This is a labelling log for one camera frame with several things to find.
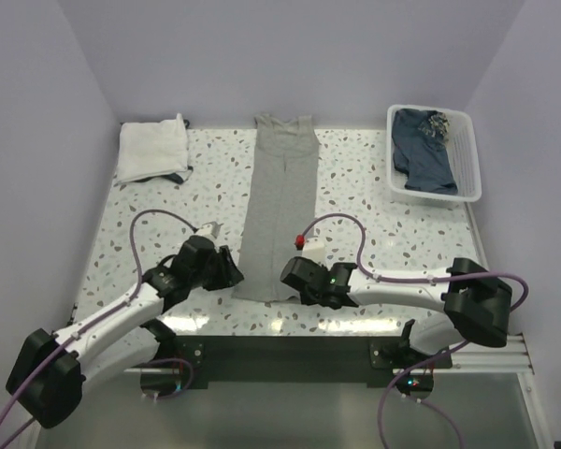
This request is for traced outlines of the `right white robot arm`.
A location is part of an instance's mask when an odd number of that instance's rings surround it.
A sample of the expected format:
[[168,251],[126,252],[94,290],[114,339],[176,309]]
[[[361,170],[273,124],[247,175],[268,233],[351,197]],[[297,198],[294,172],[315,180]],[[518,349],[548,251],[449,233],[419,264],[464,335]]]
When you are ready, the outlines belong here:
[[389,366],[417,368],[463,341],[489,348],[507,345],[511,288],[498,278],[453,280],[458,275],[484,272],[475,262],[456,258],[444,270],[446,282],[377,282],[354,263],[327,268],[296,256],[285,266],[280,281],[296,290],[304,305],[338,310],[380,304],[430,311],[423,319],[409,319],[398,340],[380,349],[381,359]]

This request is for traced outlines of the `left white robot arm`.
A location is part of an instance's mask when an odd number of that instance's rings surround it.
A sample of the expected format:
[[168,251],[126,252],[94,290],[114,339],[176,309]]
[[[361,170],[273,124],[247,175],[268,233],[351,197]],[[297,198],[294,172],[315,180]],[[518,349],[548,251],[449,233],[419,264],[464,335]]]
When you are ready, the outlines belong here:
[[42,328],[30,334],[6,389],[42,427],[56,427],[79,406],[83,387],[105,372],[90,373],[89,367],[114,343],[185,301],[194,289],[223,290],[243,280],[228,246],[193,235],[102,311],[54,334]]

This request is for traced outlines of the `grey tank top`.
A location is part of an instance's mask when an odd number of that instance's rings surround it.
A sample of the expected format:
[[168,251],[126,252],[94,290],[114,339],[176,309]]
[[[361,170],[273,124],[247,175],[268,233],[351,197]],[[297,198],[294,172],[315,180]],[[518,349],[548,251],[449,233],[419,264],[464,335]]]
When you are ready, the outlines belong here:
[[244,280],[233,297],[286,301],[296,293],[280,280],[295,255],[295,237],[315,215],[320,142],[310,116],[284,122],[255,117],[256,142],[238,269]]

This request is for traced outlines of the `white motorcycle print tank top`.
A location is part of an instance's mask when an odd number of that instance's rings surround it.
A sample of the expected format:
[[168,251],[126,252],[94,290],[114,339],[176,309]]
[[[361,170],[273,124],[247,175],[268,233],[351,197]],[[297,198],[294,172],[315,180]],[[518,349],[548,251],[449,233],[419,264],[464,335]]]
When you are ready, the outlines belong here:
[[157,123],[124,123],[119,137],[118,184],[190,170],[183,116]]

